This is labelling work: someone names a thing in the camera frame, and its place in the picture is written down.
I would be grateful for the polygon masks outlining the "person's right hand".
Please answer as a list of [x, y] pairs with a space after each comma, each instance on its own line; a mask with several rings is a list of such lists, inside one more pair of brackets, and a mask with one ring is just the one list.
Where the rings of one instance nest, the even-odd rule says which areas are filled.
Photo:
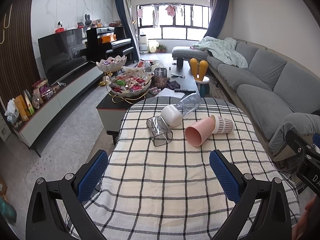
[[294, 226], [292, 229], [292, 240], [299, 239], [303, 233], [305, 232], [307, 226], [308, 226], [308, 216], [310, 214], [310, 211], [313, 207], [313, 204], [315, 202], [316, 196], [314, 196], [308, 204], [306, 204], [304, 208], [304, 213], [302, 214], [299, 222]]

